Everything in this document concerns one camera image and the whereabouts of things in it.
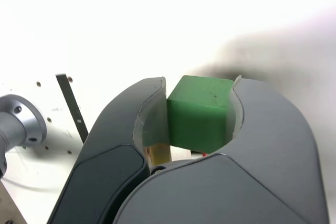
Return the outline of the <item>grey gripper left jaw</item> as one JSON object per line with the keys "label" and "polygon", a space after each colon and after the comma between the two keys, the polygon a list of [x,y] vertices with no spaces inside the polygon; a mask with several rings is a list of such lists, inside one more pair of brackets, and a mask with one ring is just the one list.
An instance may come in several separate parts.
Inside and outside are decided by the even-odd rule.
{"label": "grey gripper left jaw", "polygon": [[49,223],[112,223],[150,168],[170,159],[166,81],[143,79],[98,116]]}

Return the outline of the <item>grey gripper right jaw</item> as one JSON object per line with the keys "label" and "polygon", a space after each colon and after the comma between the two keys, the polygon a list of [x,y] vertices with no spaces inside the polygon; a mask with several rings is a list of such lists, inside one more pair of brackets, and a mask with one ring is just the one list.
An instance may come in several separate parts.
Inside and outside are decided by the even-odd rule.
{"label": "grey gripper right jaw", "polygon": [[150,176],[115,223],[328,223],[318,150],[303,114],[268,84],[238,77],[233,138]]}

